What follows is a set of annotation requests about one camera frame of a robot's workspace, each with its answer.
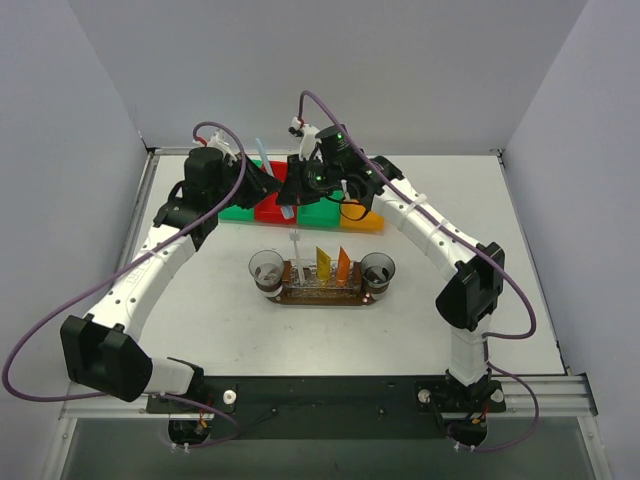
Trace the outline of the clear rack with brown ends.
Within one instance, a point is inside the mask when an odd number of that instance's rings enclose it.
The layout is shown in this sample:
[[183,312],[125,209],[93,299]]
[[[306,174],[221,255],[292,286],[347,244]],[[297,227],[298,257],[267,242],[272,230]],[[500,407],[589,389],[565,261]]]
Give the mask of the clear rack with brown ends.
[[362,293],[362,274],[358,262],[350,262],[347,280],[340,284],[336,280],[338,262],[330,262],[328,280],[317,276],[317,264],[314,260],[303,260],[304,280],[298,275],[294,260],[284,262],[281,277],[283,290],[292,297],[298,298],[355,298]]

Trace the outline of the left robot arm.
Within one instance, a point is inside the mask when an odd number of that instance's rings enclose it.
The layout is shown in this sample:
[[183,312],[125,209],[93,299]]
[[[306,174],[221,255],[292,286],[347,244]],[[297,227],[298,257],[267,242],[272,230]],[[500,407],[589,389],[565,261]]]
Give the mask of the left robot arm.
[[139,346],[144,325],[180,268],[201,248],[229,206],[251,209],[277,193],[281,181],[252,161],[214,147],[198,147],[184,162],[184,177],[159,208],[134,268],[115,281],[84,317],[69,316],[60,329],[72,382],[131,402],[168,393],[183,411],[204,402],[197,366],[152,358]]

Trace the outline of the white toothbrush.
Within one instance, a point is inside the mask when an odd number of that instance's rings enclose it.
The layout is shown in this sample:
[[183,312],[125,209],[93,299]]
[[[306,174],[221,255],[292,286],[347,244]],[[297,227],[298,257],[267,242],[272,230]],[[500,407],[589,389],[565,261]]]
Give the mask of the white toothbrush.
[[300,256],[298,242],[300,240],[300,233],[297,229],[292,229],[289,231],[289,238],[293,244],[294,254],[295,254],[295,266],[298,273],[298,282],[300,286],[303,286],[306,282],[306,275],[304,271],[304,265]]

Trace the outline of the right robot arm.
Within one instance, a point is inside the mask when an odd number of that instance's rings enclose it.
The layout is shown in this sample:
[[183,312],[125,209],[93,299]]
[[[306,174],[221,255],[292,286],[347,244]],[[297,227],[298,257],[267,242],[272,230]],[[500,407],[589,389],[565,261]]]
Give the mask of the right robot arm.
[[299,151],[277,201],[309,205],[334,192],[360,203],[393,225],[436,267],[446,282],[435,305],[451,327],[448,373],[465,387],[487,376],[483,334],[503,291],[498,268],[505,254],[459,231],[418,193],[402,171],[383,156],[368,158],[336,126],[318,129],[295,118],[289,128]]

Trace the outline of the dark tinted cup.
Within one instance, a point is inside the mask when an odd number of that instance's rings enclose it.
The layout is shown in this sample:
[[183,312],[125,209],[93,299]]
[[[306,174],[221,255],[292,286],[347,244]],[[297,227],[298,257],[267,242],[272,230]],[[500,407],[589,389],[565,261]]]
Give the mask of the dark tinted cup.
[[386,295],[389,284],[396,273],[391,257],[381,252],[365,255],[360,262],[364,292],[374,301]]

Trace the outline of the clear plastic cup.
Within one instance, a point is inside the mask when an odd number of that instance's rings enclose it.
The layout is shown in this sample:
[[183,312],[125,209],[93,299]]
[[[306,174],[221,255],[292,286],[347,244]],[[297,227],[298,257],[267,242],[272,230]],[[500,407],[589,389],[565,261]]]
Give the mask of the clear plastic cup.
[[261,294],[275,300],[282,292],[284,259],[273,250],[256,252],[248,263],[249,273]]

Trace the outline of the orange toothpaste tube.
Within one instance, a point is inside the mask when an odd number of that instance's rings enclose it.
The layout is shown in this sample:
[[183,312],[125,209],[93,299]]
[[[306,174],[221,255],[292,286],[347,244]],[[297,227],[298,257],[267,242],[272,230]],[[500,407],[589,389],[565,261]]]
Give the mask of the orange toothpaste tube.
[[316,248],[316,276],[322,283],[331,279],[331,257],[320,247]]
[[338,286],[346,286],[350,277],[351,260],[343,247],[339,250],[335,271],[335,282]]

